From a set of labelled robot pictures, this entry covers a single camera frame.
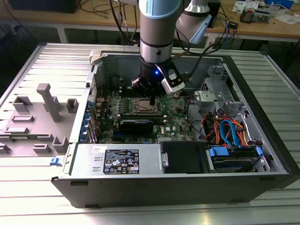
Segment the black box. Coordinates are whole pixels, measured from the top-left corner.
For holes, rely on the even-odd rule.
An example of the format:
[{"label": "black box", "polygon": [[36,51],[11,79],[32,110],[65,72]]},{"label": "black box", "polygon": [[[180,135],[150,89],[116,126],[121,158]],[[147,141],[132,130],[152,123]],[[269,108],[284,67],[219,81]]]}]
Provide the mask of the black box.
[{"label": "black box", "polygon": [[210,14],[212,15],[212,18],[210,20],[210,23],[208,24],[208,27],[210,27],[210,28],[214,27],[220,6],[221,6],[221,3],[219,0],[209,0],[208,1],[208,7],[210,8]]},{"label": "black box", "polygon": [[81,0],[8,0],[15,10],[74,13]]}]

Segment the blue latch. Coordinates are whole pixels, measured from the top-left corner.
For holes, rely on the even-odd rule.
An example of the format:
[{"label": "blue latch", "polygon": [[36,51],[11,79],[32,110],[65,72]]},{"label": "blue latch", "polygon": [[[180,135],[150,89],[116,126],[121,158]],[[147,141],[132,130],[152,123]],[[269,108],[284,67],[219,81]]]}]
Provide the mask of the blue latch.
[{"label": "blue latch", "polygon": [[85,137],[86,137],[86,135],[84,135],[84,134],[79,134],[79,138],[80,138],[80,139],[85,139]]},{"label": "blue latch", "polygon": [[86,112],[86,113],[83,115],[83,117],[84,117],[85,119],[88,119],[88,118],[90,117],[90,115]]},{"label": "blue latch", "polygon": [[87,104],[88,106],[93,106],[93,103],[91,101],[87,101]]},{"label": "blue latch", "polygon": [[256,147],[256,151],[257,151],[259,156],[263,156],[263,151],[260,147]]},{"label": "blue latch", "polygon": [[60,158],[53,158],[51,159],[50,165],[61,165]]},{"label": "blue latch", "polygon": [[215,146],[211,147],[210,156],[229,156],[229,153],[226,147]]},{"label": "blue latch", "polygon": [[84,125],[88,125],[88,124],[89,124],[89,122],[88,122],[87,120],[82,120],[82,123],[83,123]]},{"label": "blue latch", "polygon": [[80,131],[81,133],[85,132],[88,128],[87,127],[81,127]]}]

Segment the white sticker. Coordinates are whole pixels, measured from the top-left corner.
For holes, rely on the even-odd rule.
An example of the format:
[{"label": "white sticker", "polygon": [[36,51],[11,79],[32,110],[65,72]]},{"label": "white sticker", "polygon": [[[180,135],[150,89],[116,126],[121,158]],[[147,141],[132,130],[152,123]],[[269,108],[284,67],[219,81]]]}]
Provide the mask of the white sticker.
[{"label": "white sticker", "polygon": [[176,74],[169,75],[170,80],[175,80],[177,78]]},{"label": "white sticker", "polygon": [[93,146],[93,152],[105,153],[107,146]]}]

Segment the computer case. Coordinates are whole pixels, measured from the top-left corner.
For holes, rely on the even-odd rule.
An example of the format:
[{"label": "computer case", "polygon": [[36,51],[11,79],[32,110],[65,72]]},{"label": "computer case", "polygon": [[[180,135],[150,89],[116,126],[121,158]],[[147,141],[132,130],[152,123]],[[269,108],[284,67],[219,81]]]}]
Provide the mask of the computer case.
[{"label": "computer case", "polygon": [[15,10],[74,13],[81,0],[8,0]]}]

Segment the capacitor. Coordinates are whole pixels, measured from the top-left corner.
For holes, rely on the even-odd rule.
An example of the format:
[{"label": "capacitor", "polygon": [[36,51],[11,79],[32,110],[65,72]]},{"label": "capacitor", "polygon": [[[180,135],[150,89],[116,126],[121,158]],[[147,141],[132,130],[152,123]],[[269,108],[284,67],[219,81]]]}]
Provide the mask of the capacitor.
[{"label": "capacitor", "polygon": [[179,98],[179,94],[177,94],[177,93],[173,94],[173,98],[174,99],[178,99]]}]

